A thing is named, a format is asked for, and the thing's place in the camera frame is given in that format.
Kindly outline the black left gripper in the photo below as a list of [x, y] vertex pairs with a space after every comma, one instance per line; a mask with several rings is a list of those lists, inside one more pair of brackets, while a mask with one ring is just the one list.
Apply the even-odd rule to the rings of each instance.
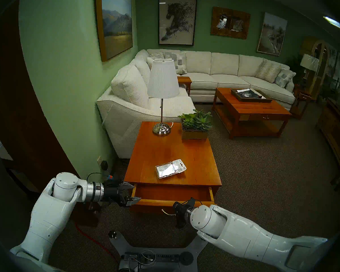
[[109, 204], [115, 202], [120, 207], [131, 207], [141, 200], [140, 197], [125, 198], [124, 196], [122, 196], [124, 190], [135, 188], [134, 185], [128, 182], [122, 182], [118, 185], [103, 184], [103, 188], [103, 202], [108, 202]]

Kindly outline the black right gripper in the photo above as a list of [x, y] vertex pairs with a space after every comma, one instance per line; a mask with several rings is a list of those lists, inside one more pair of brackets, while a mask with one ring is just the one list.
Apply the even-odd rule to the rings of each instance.
[[185, 201], [183, 203], [174, 202], [173, 210], [175, 212], [176, 217], [176, 228], [182, 229], [186, 225], [191, 225], [191, 213], [193, 212], [195, 207], [196, 199], [190, 198], [190, 200]]

